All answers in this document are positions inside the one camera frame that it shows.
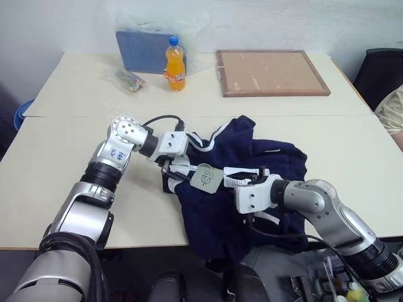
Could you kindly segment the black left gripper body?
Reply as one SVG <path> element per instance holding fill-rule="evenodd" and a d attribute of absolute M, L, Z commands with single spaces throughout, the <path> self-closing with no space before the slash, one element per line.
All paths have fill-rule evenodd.
<path fill-rule="evenodd" d="M 175 155 L 160 155 L 157 158 L 157 164 L 161 168 L 162 173 L 169 171 L 169 166 L 171 162 L 176 159 Z"/>

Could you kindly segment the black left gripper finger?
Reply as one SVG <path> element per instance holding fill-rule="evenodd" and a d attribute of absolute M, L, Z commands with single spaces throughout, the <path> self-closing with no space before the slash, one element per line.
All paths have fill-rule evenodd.
<path fill-rule="evenodd" d="M 176 170 L 193 170 L 194 166 L 191 165 L 189 158 L 187 157 L 176 157 L 172 161 L 173 169 Z"/>
<path fill-rule="evenodd" d="M 186 182 L 190 182 L 191 181 L 191 177 L 184 175 L 183 173 L 180 172 L 175 172 L 175 171 L 167 171 L 166 175 L 174 180 L 177 181 L 186 181 Z"/>

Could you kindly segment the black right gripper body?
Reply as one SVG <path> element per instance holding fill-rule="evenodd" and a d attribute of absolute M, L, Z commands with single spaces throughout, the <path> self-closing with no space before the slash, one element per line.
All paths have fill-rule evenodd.
<path fill-rule="evenodd" d="M 259 167 L 258 173 L 251 176 L 250 185 L 264 183 L 268 178 L 269 172 L 266 171 L 266 167 Z"/>

